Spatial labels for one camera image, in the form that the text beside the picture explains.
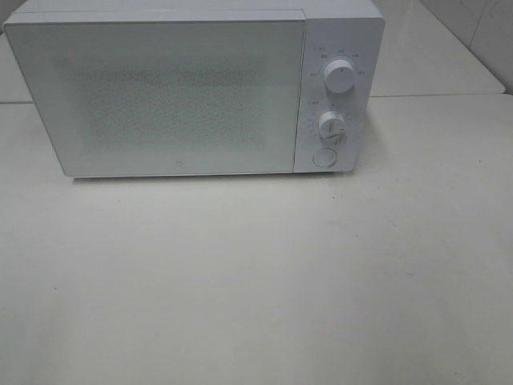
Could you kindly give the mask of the white power knob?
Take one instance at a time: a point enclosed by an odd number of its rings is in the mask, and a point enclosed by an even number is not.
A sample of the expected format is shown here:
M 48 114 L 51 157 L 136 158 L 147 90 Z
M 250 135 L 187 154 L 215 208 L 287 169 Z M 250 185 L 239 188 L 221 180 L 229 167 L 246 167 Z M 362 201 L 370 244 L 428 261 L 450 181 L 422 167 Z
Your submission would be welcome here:
M 348 59 L 335 59 L 324 69 L 326 88 L 334 94 L 342 94 L 354 85 L 354 67 Z

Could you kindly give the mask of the white microwave oven body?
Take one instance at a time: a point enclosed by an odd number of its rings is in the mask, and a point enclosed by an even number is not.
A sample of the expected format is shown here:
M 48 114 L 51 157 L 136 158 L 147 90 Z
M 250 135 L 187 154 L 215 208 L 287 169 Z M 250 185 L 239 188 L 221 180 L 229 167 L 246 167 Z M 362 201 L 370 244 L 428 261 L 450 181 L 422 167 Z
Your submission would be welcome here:
M 6 33 L 10 24 L 279 21 L 304 24 L 293 169 L 247 174 L 351 171 L 385 27 L 371 1 L 28 1 L 12 13 L 3 29 Z M 354 85 L 342 94 L 325 86 L 324 69 L 335 59 L 348 59 L 354 67 Z M 319 136 L 318 120 L 326 111 L 340 112 L 345 118 L 346 134 L 339 140 Z M 313 154 L 322 148 L 336 151 L 332 167 L 313 163 Z

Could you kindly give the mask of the round white door button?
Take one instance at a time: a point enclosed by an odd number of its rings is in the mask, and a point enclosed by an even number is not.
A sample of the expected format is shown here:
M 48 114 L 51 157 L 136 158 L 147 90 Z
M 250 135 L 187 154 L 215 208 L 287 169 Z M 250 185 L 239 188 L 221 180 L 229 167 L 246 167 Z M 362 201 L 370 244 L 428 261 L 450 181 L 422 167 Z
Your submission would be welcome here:
M 337 162 L 337 153 L 332 148 L 322 148 L 313 154 L 313 163 L 320 168 L 332 167 Z

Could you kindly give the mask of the white timer knob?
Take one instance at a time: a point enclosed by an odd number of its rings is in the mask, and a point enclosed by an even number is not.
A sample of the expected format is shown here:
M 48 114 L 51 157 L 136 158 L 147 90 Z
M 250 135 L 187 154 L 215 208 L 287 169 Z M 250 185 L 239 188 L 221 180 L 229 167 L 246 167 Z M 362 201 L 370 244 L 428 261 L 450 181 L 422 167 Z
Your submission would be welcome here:
M 340 112 L 326 111 L 318 120 L 318 132 L 322 140 L 339 140 L 346 134 L 347 124 Z

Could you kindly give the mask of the white microwave door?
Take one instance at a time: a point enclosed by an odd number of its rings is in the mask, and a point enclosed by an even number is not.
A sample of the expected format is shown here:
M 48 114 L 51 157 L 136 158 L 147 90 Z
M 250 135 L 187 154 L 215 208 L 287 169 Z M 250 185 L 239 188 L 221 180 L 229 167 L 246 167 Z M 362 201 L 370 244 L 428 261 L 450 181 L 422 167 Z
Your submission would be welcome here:
M 304 24 L 10 24 L 67 176 L 291 172 Z

